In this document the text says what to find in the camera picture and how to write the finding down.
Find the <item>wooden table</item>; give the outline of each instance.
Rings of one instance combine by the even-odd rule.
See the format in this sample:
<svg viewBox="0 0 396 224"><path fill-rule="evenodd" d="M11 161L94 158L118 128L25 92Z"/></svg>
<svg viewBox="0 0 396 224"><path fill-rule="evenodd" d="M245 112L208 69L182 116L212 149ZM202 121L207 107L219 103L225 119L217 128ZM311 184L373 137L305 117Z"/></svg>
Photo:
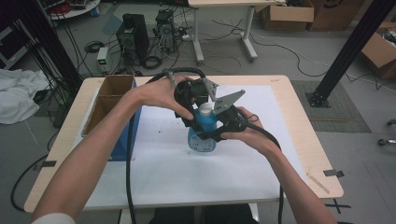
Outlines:
<svg viewBox="0 0 396 224"><path fill-rule="evenodd" d="M289 130L298 159L304 173L308 174L307 185L319 198L339 198L343 189L336 176L326 176L323 171L331 170L332 166L301 106L299 99L287 77L284 76L213 76L212 81L224 85L267 85L273 90L280 112ZM64 122L64 126L54 142L48 161L57 161L54 167L43 167L35 185L28 196L24 209L33 212L46 186L54 173L69 154L76 138L81 122L89 109L94 92L101 86L103 78L86 79L78 96ZM146 83L147 77L137 77L137 84ZM94 209L127 208L126 204L109 207L94 207Z"/></svg>
<svg viewBox="0 0 396 224"><path fill-rule="evenodd" d="M275 4L285 3L284 0L189 0L189 5L194 7L194 37L192 43L195 49L195 55L197 63L204 62L204 54L201 50L201 44L198 37L198 20L199 20L199 8L200 7L225 7L225 6L248 6L247 20L245 26L245 32L241 32L242 41L247 48L250 56L250 60L253 61L258 58L256 51L252 47L250 40L248 39L250 33L250 26L253 20L254 7L255 6L270 6Z"/></svg>

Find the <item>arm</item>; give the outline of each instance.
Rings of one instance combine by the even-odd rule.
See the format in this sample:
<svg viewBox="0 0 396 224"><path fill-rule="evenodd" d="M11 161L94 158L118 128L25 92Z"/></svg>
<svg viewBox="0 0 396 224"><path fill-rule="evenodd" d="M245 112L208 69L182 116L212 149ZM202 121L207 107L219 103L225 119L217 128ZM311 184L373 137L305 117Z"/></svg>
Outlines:
<svg viewBox="0 0 396 224"><path fill-rule="evenodd" d="M177 77L178 81L183 79L188 78ZM78 216L99 181L123 128L141 105L172 109L192 119L192 114L175 101L174 90L166 78L128 91L61 164L38 202L32 221L50 213Z"/></svg>
<svg viewBox="0 0 396 224"><path fill-rule="evenodd" d="M245 108L241 109L248 117L253 115ZM252 123L262 127L259 120ZM242 133L223 133L221 137L239 139L265 156L288 197L297 223L336 223L332 213L300 178L285 155L262 133L247 128Z"/></svg>

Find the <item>black tape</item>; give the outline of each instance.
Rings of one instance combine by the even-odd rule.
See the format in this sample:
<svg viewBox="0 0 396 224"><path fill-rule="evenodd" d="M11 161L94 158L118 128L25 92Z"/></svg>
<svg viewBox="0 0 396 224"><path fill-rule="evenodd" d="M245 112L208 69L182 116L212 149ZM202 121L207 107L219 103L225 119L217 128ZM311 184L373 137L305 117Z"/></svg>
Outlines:
<svg viewBox="0 0 396 224"><path fill-rule="evenodd" d="M323 173L324 173L326 176L335 175L335 176L337 176L338 178L345 176L345 175L344 175L344 172L342 172L342 171L336 171L336 170L327 170L327 171L323 171Z"/></svg>
<svg viewBox="0 0 396 224"><path fill-rule="evenodd" d="M56 161L43 161L43 164L41 167L54 167L56 164Z"/></svg>

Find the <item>person's right hand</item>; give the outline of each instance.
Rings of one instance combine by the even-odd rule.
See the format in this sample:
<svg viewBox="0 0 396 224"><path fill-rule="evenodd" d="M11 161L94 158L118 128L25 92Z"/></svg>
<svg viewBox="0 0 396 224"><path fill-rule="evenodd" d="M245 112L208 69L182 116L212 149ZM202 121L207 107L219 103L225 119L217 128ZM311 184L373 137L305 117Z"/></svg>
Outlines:
<svg viewBox="0 0 396 224"><path fill-rule="evenodd" d="M262 128L262 123L259 117L245 109L244 107L238 107L245 115L249 118L249 122ZM222 133L221 137L224 139L237 139L246 143L248 146L255 148L262 155L267 157L273 150L279 150L279 148L268 139L263 133L259 133L250 128L246 128L241 133Z"/></svg>

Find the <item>person's left hand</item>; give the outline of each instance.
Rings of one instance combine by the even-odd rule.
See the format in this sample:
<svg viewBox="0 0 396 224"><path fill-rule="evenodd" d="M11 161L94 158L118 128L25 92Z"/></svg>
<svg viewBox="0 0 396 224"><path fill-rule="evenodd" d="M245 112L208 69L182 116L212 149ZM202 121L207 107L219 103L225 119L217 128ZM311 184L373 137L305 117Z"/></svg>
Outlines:
<svg viewBox="0 0 396 224"><path fill-rule="evenodd" d="M193 80L191 77L178 75L175 76L177 83L184 80ZM168 108L185 119L193 119L192 113L178 102L174 97L175 85L169 78L162 78L160 80L147 83L134 89L139 91L139 98L142 100L142 105L159 106Z"/></svg>

